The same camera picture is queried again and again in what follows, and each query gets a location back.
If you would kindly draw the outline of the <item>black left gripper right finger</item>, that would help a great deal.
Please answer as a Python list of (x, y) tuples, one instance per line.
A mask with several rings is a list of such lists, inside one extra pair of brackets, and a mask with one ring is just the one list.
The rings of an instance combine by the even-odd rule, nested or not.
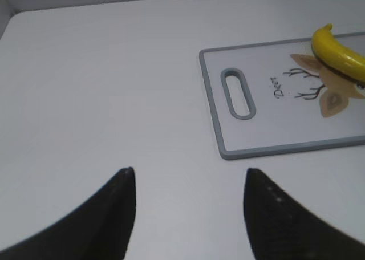
[(364, 259), (364, 244), (332, 227), (263, 171), (246, 171), (243, 211), (255, 259)]

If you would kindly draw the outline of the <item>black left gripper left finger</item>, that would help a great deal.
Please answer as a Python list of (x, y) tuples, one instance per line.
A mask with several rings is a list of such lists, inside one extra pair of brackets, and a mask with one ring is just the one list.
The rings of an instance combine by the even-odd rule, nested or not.
[(58, 222), (1, 251), (1, 259), (124, 259), (135, 222), (135, 172), (119, 170)]

